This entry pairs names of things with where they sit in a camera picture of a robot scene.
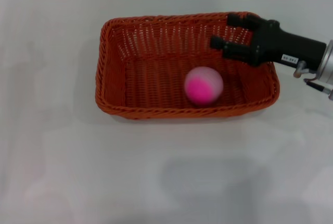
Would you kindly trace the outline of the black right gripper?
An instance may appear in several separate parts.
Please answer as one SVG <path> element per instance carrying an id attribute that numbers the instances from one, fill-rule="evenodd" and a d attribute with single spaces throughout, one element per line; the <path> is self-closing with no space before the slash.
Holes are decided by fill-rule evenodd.
<path id="1" fill-rule="evenodd" d="M 278 21 L 263 22 L 261 17 L 249 13 L 229 13 L 227 25 L 254 31 L 250 47 L 215 35 L 210 38 L 210 47 L 222 51 L 223 58 L 251 62 L 254 66 L 272 61 L 295 68 L 304 61 L 308 69 L 318 69 L 327 47 L 326 43 L 282 30 Z"/>

